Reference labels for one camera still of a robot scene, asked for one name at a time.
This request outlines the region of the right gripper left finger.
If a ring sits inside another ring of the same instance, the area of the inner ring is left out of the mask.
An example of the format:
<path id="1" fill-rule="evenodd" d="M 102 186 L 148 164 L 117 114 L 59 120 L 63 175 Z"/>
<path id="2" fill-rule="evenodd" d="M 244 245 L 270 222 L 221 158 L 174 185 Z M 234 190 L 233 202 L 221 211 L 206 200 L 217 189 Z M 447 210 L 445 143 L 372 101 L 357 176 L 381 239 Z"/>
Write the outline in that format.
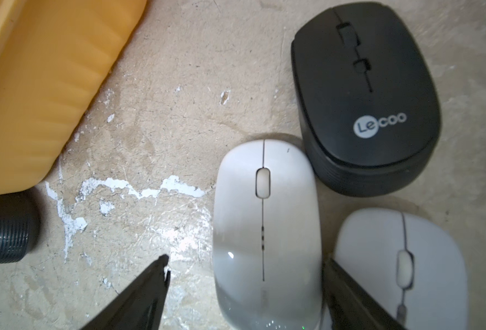
<path id="1" fill-rule="evenodd" d="M 161 255 L 83 328 L 158 329 L 171 282 L 169 260 Z"/>

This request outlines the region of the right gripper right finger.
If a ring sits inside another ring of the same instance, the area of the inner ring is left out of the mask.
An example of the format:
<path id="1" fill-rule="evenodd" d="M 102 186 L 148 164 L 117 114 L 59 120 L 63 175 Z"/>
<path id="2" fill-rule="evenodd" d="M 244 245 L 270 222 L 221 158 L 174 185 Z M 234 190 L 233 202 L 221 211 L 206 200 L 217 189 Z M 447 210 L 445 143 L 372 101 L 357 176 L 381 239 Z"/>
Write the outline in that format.
<path id="1" fill-rule="evenodd" d="M 331 329 L 403 328 L 331 257 L 323 266 L 322 287 Z"/>

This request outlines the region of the white mouse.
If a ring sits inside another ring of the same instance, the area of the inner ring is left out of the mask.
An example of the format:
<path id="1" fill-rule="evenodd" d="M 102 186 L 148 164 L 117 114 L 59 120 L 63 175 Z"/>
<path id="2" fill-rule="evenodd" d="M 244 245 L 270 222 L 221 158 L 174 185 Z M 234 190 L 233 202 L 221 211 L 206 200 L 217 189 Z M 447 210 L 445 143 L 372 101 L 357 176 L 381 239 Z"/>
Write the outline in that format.
<path id="1" fill-rule="evenodd" d="M 317 329 L 323 305 L 321 224 L 306 155 L 254 140 L 223 158 L 215 189 L 213 267 L 234 329 Z"/>
<path id="2" fill-rule="evenodd" d="M 342 224 L 332 257 L 402 329 L 466 329 L 467 272 L 454 240 L 413 214 L 365 208 Z"/>

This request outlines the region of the black mouse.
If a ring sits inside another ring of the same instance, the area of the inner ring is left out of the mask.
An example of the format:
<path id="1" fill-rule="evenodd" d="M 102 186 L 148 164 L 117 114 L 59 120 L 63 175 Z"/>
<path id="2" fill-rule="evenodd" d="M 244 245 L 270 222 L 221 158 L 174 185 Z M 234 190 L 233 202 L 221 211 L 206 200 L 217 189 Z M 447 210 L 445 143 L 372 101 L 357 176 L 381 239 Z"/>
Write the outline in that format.
<path id="1" fill-rule="evenodd" d="M 365 1 L 325 10 L 296 33 L 291 63 L 304 148 L 327 187 L 376 197 L 423 172 L 441 134 L 441 106 L 393 9 Z"/>
<path id="2" fill-rule="evenodd" d="M 27 191 L 0 195 L 0 264 L 21 261 L 39 232 L 39 210 Z"/>

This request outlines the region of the yellow plastic tray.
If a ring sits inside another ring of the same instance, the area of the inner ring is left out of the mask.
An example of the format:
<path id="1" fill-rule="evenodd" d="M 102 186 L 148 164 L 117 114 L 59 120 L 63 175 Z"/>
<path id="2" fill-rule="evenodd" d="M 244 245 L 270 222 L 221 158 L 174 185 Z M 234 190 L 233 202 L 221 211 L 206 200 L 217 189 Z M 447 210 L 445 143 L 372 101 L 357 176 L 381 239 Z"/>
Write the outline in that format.
<path id="1" fill-rule="evenodd" d="M 0 195 L 47 175 L 145 1 L 0 1 Z"/>

